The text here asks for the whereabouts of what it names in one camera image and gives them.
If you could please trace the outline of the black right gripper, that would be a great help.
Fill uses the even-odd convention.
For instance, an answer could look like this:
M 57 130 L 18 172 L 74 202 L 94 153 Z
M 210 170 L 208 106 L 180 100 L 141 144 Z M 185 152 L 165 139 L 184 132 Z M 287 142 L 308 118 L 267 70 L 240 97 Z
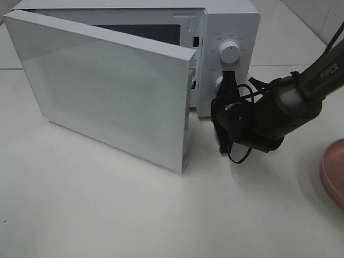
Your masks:
M 211 121 L 214 125 L 220 153 L 229 153 L 234 142 L 242 136 L 242 103 L 235 71 L 224 70 L 221 85 L 211 102 Z

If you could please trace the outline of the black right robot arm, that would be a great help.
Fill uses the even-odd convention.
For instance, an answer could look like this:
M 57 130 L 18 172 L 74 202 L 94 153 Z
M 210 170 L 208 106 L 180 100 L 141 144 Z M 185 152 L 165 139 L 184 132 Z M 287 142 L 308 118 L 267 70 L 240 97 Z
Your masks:
M 343 26 L 322 55 L 307 69 L 265 83 L 251 77 L 237 84 L 234 71 L 224 71 L 211 103 L 220 153 L 230 155 L 233 144 L 264 153 L 276 150 L 284 137 L 316 118 L 322 101 L 343 86 Z

